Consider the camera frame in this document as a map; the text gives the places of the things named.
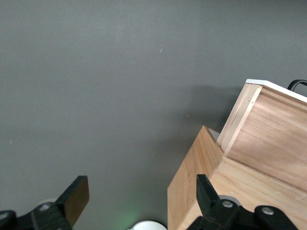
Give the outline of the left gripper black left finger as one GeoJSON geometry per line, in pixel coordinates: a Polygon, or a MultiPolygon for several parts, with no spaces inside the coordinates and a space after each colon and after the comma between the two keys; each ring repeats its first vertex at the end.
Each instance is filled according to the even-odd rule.
{"type": "Polygon", "coordinates": [[[0,230],[73,230],[88,201],[88,177],[78,176],[54,202],[39,204],[23,216],[0,211],[0,230]]]}

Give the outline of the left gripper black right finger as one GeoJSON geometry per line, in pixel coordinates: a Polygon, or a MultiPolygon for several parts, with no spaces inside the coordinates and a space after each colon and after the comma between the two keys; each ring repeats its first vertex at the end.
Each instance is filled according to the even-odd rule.
{"type": "Polygon", "coordinates": [[[221,199],[205,174],[196,177],[196,198],[202,215],[187,230],[297,230],[280,209],[257,206],[250,212],[230,199],[221,199]]]}

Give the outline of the white-fronted drawer with black handle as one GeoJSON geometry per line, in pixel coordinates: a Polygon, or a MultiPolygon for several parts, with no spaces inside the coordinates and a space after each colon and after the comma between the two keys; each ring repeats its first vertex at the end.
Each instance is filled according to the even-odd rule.
{"type": "Polygon", "coordinates": [[[221,131],[225,155],[307,192],[307,97],[246,80],[221,131]]]}

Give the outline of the wooden drawer cabinet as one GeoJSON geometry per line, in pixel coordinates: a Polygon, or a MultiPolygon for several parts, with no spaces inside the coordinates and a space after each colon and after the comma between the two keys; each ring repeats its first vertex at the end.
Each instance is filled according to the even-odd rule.
{"type": "Polygon", "coordinates": [[[167,189],[167,228],[186,230],[201,210],[196,176],[205,174],[219,195],[236,198],[249,211],[259,205],[282,210],[299,230],[307,230],[307,193],[224,156],[203,126],[167,189]]]}

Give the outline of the dark grey table mat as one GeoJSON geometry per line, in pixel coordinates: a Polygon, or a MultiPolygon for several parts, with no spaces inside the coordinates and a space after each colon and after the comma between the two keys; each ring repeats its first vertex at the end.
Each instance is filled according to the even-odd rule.
{"type": "Polygon", "coordinates": [[[75,230],[167,223],[167,188],[247,79],[307,80],[307,0],[0,0],[0,210],[87,175],[75,230]]]}

